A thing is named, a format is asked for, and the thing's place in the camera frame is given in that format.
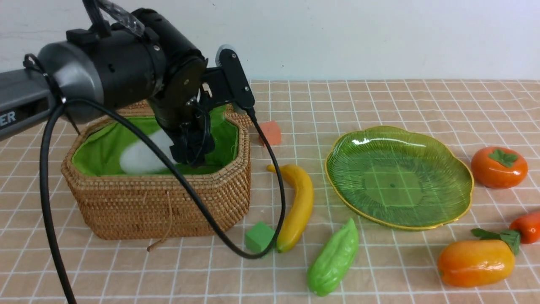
toy bitter melon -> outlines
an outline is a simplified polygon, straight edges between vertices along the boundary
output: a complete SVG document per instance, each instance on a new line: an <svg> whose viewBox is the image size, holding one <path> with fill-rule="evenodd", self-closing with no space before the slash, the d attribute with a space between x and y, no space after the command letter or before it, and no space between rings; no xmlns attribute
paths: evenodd
<svg viewBox="0 0 540 304"><path fill-rule="evenodd" d="M318 296L333 292L347 274L358 252L359 235L349 219L323 247L307 271L309 289Z"/></svg>

toy vegetable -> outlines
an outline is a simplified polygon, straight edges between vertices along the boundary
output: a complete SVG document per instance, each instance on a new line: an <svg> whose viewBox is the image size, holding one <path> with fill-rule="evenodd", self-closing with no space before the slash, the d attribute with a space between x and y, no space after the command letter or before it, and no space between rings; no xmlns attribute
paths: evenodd
<svg viewBox="0 0 540 304"><path fill-rule="evenodd" d="M532 244L540 239L540 212L518 217L510 224L510 229L521 234L521 244Z"/></svg>
<svg viewBox="0 0 540 304"><path fill-rule="evenodd" d="M358 252L359 235L353 219L328 240L319 257L309 267L307 283L318 296L333 292L347 274Z"/></svg>
<svg viewBox="0 0 540 304"><path fill-rule="evenodd" d="M523 156L508 148L482 148L471 160L474 178L493 189L517 186L526 178L528 171L529 167Z"/></svg>
<svg viewBox="0 0 540 304"><path fill-rule="evenodd" d="M454 242L439 256L437 268L443 283L472 288L508 278L516 264L519 233L509 229L500 234L483 229L471 232L480 239Z"/></svg>

basket string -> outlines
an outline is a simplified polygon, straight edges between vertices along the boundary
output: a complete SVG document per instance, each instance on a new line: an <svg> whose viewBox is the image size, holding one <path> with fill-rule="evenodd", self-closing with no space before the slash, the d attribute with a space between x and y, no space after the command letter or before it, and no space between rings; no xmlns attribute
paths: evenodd
<svg viewBox="0 0 540 304"><path fill-rule="evenodd" d="M169 228L167 229L167 232L165 233L165 235L163 235L163 237L161 237L160 240L156 241L154 244L151 244L150 246L148 246L148 248L146 248L146 250L148 252L154 250L154 248L157 247L157 245L164 243L167 240L168 234L171 232L171 229L172 229L172 203L171 203L171 196L169 195L168 191L167 191L167 199L168 199L168 207L169 207Z"/></svg>

white cotton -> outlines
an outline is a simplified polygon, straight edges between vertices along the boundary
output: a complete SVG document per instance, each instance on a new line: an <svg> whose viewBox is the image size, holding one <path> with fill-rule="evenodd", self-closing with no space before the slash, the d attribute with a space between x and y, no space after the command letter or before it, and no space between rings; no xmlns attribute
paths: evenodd
<svg viewBox="0 0 540 304"><path fill-rule="evenodd" d="M165 153L173 164L177 164L170 149L173 142L165 131L162 129L156 131L150 135L150 140ZM151 174L167 168L142 140L138 140L124 150L120 156L120 167L127 174Z"/></svg>

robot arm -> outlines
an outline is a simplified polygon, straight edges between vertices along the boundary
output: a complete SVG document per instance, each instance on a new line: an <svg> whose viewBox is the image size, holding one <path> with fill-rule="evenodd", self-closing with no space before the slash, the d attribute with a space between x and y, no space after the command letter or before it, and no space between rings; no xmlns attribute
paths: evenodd
<svg viewBox="0 0 540 304"><path fill-rule="evenodd" d="M40 69L26 58L24 69L0 74L0 141L46 121L59 102L86 99L118 110L147 100L173 142L174 160L203 164L214 149L205 134L207 113L228 103L236 111L255 104L238 54L223 46L217 67L209 68L197 47L156 11L128 13L106 0L83 3L90 29L68 30L65 41L44 46L34 63ZM109 25L99 8L118 22ZM86 104L66 112L76 124L103 115Z"/></svg>

